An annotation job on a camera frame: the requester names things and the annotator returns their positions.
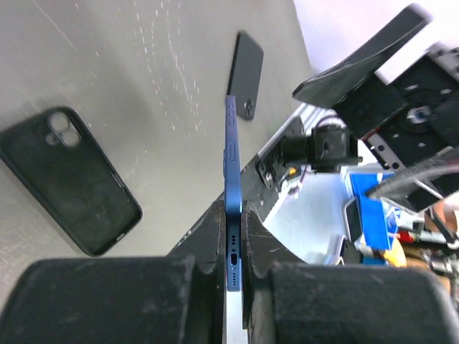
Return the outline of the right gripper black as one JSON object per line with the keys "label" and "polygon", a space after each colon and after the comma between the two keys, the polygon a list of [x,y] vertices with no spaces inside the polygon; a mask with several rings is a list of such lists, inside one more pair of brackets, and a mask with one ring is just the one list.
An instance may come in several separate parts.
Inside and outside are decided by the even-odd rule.
{"label": "right gripper black", "polygon": [[458,190],[458,50],[434,44],[391,82],[377,70],[431,22],[410,4],[346,59],[292,97],[333,108],[395,172],[369,197],[424,211]]}

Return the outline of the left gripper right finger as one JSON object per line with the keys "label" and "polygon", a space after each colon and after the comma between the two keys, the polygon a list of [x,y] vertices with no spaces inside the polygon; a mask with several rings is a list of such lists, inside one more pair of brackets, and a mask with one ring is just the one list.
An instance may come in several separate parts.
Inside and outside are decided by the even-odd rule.
{"label": "left gripper right finger", "polygon": [[307,264],[242,206],[242,325],[250,343],[456,343],[458,313],[418,268]]}

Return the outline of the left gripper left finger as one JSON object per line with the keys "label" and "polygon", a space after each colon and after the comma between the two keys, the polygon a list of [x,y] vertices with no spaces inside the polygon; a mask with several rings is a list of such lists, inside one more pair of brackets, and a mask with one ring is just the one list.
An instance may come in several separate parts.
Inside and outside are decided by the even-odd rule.
{"label": "left gripper left finger", "polygon": [[43,259],[1,312],[3,343],[224,343],[225,215],[163,257]]}

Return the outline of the blue smartphone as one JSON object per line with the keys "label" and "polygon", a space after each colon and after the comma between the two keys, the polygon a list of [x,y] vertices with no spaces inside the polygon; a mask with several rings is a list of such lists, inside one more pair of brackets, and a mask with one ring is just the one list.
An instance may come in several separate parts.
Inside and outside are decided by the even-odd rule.
{"label": "blue smartphone", "polygon": [[227,292],[236,293],[242,290],[242,184],[237,131],[237,108],[236,99],[233,95],[228,95],[225,98],[223,175]]}

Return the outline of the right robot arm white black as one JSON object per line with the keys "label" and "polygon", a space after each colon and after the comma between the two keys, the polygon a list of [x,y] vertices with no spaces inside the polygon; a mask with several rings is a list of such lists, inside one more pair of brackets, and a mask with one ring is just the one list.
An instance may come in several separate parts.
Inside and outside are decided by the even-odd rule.
{"label": "right robot arm white black", "polygon": [[355,164],[371,148],[393,176],[364,194],[414,213],[458,191],[458,54],[435,44],[393,82],[377,70],[429,23],[405,7],[342,62],[302,82],[293,97],[333,110],[343,127],[322,125],[305,153],[285,152],[321,172]]}

